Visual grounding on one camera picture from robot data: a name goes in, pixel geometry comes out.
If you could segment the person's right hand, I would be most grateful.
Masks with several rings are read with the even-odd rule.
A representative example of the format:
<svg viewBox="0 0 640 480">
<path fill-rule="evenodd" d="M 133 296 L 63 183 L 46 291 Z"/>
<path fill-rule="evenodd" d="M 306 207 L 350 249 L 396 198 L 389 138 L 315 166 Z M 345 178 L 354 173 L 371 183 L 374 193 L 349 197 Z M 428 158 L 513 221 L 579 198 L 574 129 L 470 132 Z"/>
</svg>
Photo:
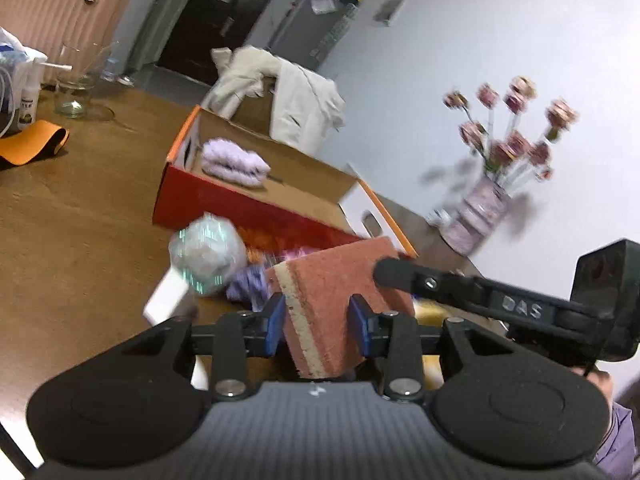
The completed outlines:
<svg viewBox="0 0 640 480">
<path fill-rule="evenodd" d="M 596 366 L 592 367 L 571 367 L 570 370 L 577 375 L 582 375 L 588 382 L 591 382 L 596 386 L 602 396 L 605 398 L 606 404 L 608 404 L 608 426 L 606 427 L 604 437 L 605 440 L 610 433 L 613 426 L 613 390 L 614 382 L 610 374 L 605 370 L 599 370 Z"/>
</svg>

